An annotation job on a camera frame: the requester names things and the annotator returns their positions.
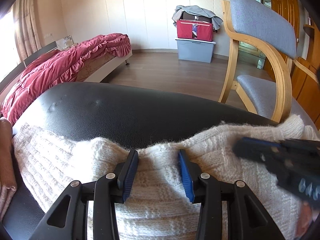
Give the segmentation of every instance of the window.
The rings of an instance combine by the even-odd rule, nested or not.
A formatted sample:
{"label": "window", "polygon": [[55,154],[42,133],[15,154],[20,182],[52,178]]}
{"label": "window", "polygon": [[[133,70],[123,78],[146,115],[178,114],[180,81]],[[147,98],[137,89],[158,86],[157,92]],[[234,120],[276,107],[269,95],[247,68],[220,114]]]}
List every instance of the window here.
{"label": "window", "polygon": [[0,82],[20,63],[12,12],[0,19]]}

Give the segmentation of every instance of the metal screw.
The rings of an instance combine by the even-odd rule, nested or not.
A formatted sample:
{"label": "metal screw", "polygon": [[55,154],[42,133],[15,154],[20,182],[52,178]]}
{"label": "metal screw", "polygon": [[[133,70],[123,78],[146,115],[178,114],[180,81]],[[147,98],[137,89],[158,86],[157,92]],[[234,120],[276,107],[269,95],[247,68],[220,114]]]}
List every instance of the metal screw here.
{"label": "metal screw", "polygon": [[286,166],[287,168],[292,168],[293,167],[293,163],[291,160],[286,159],[284,160],[284,166]]}
{"label": "metal screw", "polygon": [[114,174],[114,173],[108,173],[107,175],[106,175],[106,178],[107,179],[114,179],[116,177],[116,175]]}
{"label": "metal screw", "polygon": [[80,181],[79,180],[74,180],[70,183],[70,186],[71,187],[78,187],[80,184]]}
{"label": "metal screw", "polygon": [[210,174],[203,172],[200,174],[200,177],[203,179],[208,179],[208,178],[210,178]]}
{"label": "metal screw", "polygon": [[278,148],[274,147],[274,146],[271,147],[271,151],[273,151],[274,153],[278,153],[279,152]]}
{"label": "metal screw", "polygon": [[265,156],[264,156],[263,154],[260,155],[260,158],[261,158],[261,160],[262,160],[263,162],[266,161],[266,158],[265,158]]}
{"label": "metal screw", "polygon": [[242,180],[238,180],[237,183],[236,183],[236,185],[237,185],[238,187],[244,187],[244,186],[245,186],[245,183],[244,183]]}

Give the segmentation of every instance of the white knit sweater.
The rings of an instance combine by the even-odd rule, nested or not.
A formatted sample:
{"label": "white knit sweater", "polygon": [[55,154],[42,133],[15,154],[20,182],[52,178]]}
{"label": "white knit sweater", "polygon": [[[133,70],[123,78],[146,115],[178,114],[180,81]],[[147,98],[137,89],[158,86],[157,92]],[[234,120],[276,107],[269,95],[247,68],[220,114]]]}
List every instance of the white knit sweater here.
{"label": "white knit sweater", "polygon": [[[270,141],[286,138],[317,139],[311,127],[291,116],[278,127],[220,125],[180,143],[161,143],[138,150],[139,167],[130,197],[116,204],[120,239],[194,239],[199,204],[185,196],[177,151],[186,149],[191,161],[218,180],[234,183],[241,179],[251,188],[286,239],[293,239],[300,202],[276,186],[276,177],[263,165],[237,158],[231,150],[243,137]],[[73,180],[97,180],[125,161],[128,151],[105,139],[75,142],[39,127],[25,125],[13,138],[22,178],[40,207],[46,212]],[[223,238],[227,239],[226,211]],[[92,208],[89,208],[92,237]]]}

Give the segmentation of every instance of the red storage bag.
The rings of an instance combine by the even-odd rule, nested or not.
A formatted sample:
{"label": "red storage bag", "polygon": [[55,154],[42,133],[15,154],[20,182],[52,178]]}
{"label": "red storage bag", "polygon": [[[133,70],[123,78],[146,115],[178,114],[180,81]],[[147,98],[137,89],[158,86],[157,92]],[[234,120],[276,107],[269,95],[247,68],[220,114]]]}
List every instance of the red storage bag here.
{"label": "red storage bag", "polygon": [[213,25],[203,21],[178,20],[177,33],[180,39],[212,41]]}

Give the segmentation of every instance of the black tool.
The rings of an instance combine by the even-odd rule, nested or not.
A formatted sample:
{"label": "black tool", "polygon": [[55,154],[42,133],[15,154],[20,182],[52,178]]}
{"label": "black tool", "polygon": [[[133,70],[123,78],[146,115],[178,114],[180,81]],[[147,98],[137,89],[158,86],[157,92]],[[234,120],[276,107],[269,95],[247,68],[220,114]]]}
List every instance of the black tool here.
{"label": "black tool", "polygon": [[179,150],[178,164],[186,196],[201,203],[196,240],[220,240],[222,203],[227,201],[229,240],[284,240],[279,228],[250,188],[241,180],[234,184],[203,173]]}
{"label": "black tool", "polygon": [[233,146],[236,156],[264,163],[278,186],[320,208],[320,142],[289,139],[268,142],[244,137]]}
{"label": "black tool", "polygon": [[115,203],[129,197],[138,167],[138,152],[97,181],[71,182],[42,218],[30,240],[86,240],[88,201],[93,204],[93,239],[119,240]]}

